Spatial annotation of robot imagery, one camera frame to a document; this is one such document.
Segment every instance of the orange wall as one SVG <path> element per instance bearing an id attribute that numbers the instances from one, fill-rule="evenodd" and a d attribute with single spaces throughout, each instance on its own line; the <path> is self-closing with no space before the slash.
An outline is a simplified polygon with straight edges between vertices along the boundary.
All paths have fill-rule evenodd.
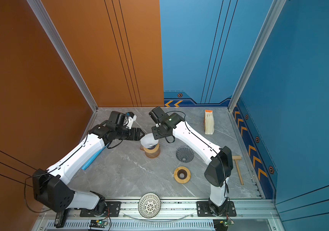
<path id="1" fill-rule="evenodd" d="M 72 150 L 91 114 L 27 1 L 0 0 L 0 150 L 31 166 L 0 152 L 14 168 L 0 164 L 0 230 L 32 228 L 37 214 L 24 204 L 24 179 Z M 28 203 L 39 210 L 30 186 Z"/>
<path id="2" fill-rule="evenodd" d="M 42 0 L 98 106 L 163 105 L 159 0 Z"/>

